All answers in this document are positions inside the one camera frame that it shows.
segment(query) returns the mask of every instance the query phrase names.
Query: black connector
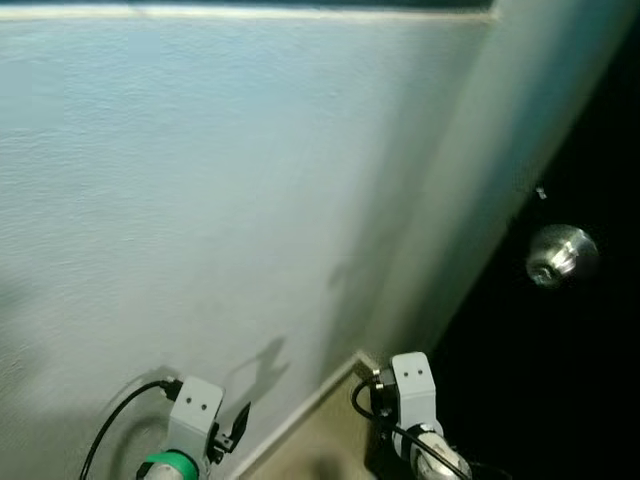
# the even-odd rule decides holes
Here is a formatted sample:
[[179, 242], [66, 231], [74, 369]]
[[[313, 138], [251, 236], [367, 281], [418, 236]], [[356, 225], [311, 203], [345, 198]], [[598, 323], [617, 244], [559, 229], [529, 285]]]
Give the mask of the black connector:
[[219, 464], [225, 453], [232, 453], [236, 449], [244, 432], [247, 430], [250, 410], [251, 402], [244, 406], [233, 421], [229, 435], [218, 433], [220, 425], [214, 424], [213, 431], [209, 435], [209, 445], [207, 446], [207, 457], [210, 462]]
[[172, 380], [164, 380], [161, 388], [164, 390], [165, 396], [172, 402], [175, 402], [176, 398], [178, 398], [178, 395], [180, 394], [180, 390], [182, 389], [182, 384], [183, 382], [174, 378]]
[[396, 384], [396, 376], [393, 374], [393, 370], [385, 368], [378, 375], [378, 381], [385, 387], [393, 387]]

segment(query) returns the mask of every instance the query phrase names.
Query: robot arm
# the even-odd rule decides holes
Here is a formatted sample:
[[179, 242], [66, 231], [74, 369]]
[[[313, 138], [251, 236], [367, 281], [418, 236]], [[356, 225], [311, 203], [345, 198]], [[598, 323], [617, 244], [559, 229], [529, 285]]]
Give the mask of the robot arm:
[[209, 478], [211, 464], [222, 461], [244, 435], [251, 403], [236, 420], [230, 435], [219, 432], [216, 417], [224, 389], [188, 377], [177, 392], [169, 416], [164, 451], [147, 457], [136, 478], [145, 480], [198, 480]]
[[397, 431], [384, 432], [396, 454], [410, 462], [414, 475], [420, 480], [470, 479], [469, 464], [447, 444], [436, 417], [436, 386], [426, 355], [421, 352], [397, 355], [391, 359], [389, 368], [374, 372], [373, 380], [374, 414], [418, 438], [465, 477], [454, 473], [408, 436]]

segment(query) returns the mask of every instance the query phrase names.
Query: white wall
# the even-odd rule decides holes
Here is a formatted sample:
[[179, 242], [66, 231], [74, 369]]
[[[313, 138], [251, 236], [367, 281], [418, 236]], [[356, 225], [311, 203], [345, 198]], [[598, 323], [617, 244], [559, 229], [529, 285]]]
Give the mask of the white wall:
[[[372, 309], [365, 341], [370, 351], [384, 358], [436, 345], [639, 4], [497, 3], [496, 22], [423, 175], [410, 226]], [[523, 262], [514, 259], [524, 268]]]
[[[471, 211], [458, 185], [482, 190], [506, 141], [474, 134], [483, 112], [511, 118], [478, 85], [497, 97], [519, 80], [491, 87], [486, 49], [515, 43], [512, 19], [539, 29], [540, 49], [520, 48], [558, 48], [527, 10], [565, 7], [519, 3], [503, 17], [0, 9], [2, 477], [73, 477], [120, 389], [170, 371], [224, 383], [225, 418], [255, 401], [224, 475], [355, 348], [401, 343]], [[575, 47], [585, 61], [622, 4]], [[522, 78], [517, 48], [505, 62]], [[133, 405], [96, 478], [130, 478], [169, 407]]]

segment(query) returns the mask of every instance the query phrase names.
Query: baseboard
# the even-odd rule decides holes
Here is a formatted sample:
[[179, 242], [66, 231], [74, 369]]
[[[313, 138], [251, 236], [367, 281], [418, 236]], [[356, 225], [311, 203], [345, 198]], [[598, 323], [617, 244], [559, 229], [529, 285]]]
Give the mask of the baseboard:
[[230, 478], [240, 478], [254, 466], [267, 458], [278, 445], [308, 415], [331, 394], [331, 392], [351, 373], [364, 377], [378, 368], [378, 364], [365, 352], [358, 350], [318, 388], [302, 405], [300, 405], [271, 435], [269, 435], [247, 458], [235, 469]]

